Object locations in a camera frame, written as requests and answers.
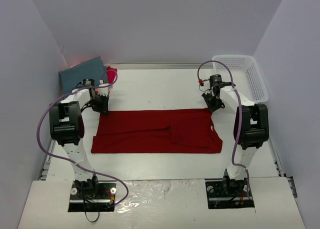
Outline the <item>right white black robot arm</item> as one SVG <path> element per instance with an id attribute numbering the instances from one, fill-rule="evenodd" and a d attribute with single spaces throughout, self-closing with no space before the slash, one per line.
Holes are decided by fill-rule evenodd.
<path id="1" fill-rule="evenodd" d="M 231 164 L 222 178 L 222 191 L 229 196 L 248 184 L 248 168 L 255 153 L 269 139 L 269 114 L 265 104 L 258 104 L 236 89 L 233 82 L 225 82 L 220 74 L 209 77 L 210 92 L 202 97 L 213 113 L 226 105 L 235 112 L 233 137 L 235 145 Z"/>

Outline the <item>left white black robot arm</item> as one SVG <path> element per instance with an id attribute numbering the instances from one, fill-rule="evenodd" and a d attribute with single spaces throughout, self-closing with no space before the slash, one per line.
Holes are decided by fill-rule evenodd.
<path id="1" fill-rule="evenodd" d="M 107 114 L 109 103 L 108 83 L 86 78 L 80 87 L 49 110 L 49 125 L 51 138 L 60 145 L 71 160 L 74 171 L 74 189 L 79 197 L 91 199 L 101 192 L 98 178 L 91 166 L 83 143 L 85 125 L 82 112 L 86 108 Z"/>

